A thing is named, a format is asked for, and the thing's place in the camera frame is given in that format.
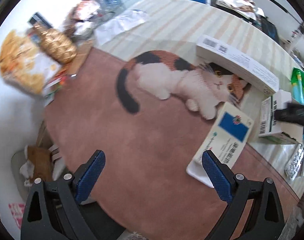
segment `cat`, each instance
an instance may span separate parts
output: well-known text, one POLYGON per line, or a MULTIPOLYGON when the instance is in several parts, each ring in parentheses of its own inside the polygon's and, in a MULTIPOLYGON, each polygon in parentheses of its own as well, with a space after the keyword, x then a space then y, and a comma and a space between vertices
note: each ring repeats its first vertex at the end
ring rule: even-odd
POLYGON ((139 88, 160 100, 175 95, 185 101, 190 111, 199 111, 205 119, 215 118, 220 102, 230 101, 237 105, 248 84, 214 63, 196 67, 167 51, 144 52, 125 64, 116 81, 117 96, 132 114, 139 112, 140 106, 126 90, 130 70, 134 72, 139 88))

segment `white box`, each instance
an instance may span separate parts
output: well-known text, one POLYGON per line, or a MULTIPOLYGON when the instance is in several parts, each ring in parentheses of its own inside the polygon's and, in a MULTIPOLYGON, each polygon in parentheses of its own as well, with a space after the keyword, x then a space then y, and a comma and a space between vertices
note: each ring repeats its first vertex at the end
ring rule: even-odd
POLYGON ((211 150, 221 163, 232 168, 246 144, 253 125, 254 122, 251 118, 226 102, 207 137, 187 166, 186 172, 213 188, 213 184, 202 166, 203 152, 211 150))
POLYGON ((238 49, 204 35, 196 45, 196 55, 238 75, 266 95, 279 90, 279 79, 260 63, 238 49))
POLYGON ((293 101, 289 92, 279 90, 262 102, 259 137, 266 137, 276 144, 296 144, 303 141, 303 127, 274 119, 276 109, 284 109, 293 101))

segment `bottle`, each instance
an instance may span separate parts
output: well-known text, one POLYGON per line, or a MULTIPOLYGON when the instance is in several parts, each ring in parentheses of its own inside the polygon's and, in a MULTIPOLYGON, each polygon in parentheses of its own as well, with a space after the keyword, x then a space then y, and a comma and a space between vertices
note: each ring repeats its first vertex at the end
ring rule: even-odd
POLYGON ((29 22, 41 39, 40 46, 53 59, 66 64, 75 58, 76 46, 63 33, 54 28, 46 28, 33 17, 29 22))

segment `chip bag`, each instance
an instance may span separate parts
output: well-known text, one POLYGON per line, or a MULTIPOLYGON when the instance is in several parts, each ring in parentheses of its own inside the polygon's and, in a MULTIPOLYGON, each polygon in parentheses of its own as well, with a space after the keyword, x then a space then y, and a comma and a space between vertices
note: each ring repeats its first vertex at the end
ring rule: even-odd
POLYGON ((46 55, 26 35, 12 30, 0 49, 0 73, 26 91, 42 95, 47 82, 61 69, 61 65, 46 55))

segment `blue label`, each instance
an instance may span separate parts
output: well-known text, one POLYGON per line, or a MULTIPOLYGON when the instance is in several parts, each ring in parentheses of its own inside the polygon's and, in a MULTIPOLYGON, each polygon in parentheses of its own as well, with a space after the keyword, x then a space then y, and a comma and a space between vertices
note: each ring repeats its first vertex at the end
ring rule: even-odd
POLYGON ((248 131, 248 127, 246 127, 241 122, 235 123, 234 116, 231 116, 228 112, 224 113, 223 118, 218 126, 241 142, 243 142, 248 131))

